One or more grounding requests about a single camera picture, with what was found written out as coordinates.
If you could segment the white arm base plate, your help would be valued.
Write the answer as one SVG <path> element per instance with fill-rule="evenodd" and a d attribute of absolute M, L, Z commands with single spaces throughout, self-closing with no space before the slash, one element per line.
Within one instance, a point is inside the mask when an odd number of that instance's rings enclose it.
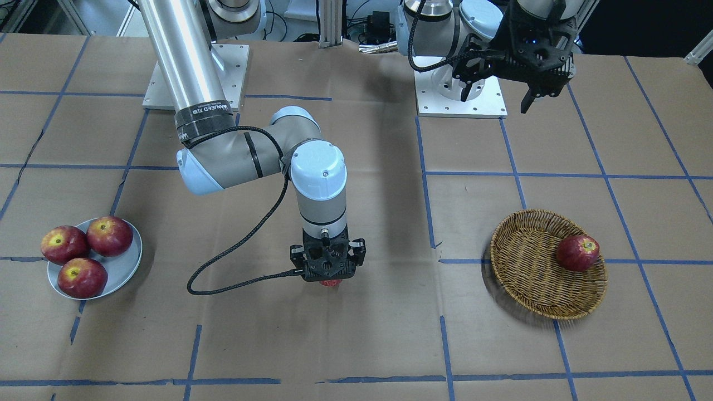
<path fill-rule="evenodd" d="M 209 50 L 178 46 L 159 58 L 143 107 L 180 111 L 222 99 L 238 112 L 249 58 L 247 44 L 217 44 Z"/>
<path fill-rule="evenodd" d="M 500 82 L 494 76 L 473 83 L 464 98 L 466 84 L 448 75 L 416 72 L 414 78 L 418 116 L 504 119 L 509 114 Z"/>

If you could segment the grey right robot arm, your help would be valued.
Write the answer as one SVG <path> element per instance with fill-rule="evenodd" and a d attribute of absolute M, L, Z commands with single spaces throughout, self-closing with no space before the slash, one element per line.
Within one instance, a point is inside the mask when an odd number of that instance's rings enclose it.
<path fill-rule="evenodd" d="M 188 189 L 218 192 L 273 174 L 292 183 L 302 244 L 290 248 L 290 276 L 306 282 L 353 277 L 366 256 L 364 239 L 349 239 L 348 172 L 336 145 L 302 107 L 275 112 L 263 128 L 239 126 L 228 99 L 224 37 L 259 31 L 263 1 L 137 1 L 175 109 L 183 148 L 177 165 Z"/>

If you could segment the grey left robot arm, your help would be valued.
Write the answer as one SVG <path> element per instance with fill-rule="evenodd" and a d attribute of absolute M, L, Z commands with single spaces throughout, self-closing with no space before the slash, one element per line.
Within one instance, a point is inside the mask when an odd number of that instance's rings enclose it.
<path fill-rule="evenodd" d="M 527 85 L 526 113 L 575 76 L 573 49 L 597 1 L 403 1 L 397 44 L 420 116 L 504 118 L 502 80 Z"/>

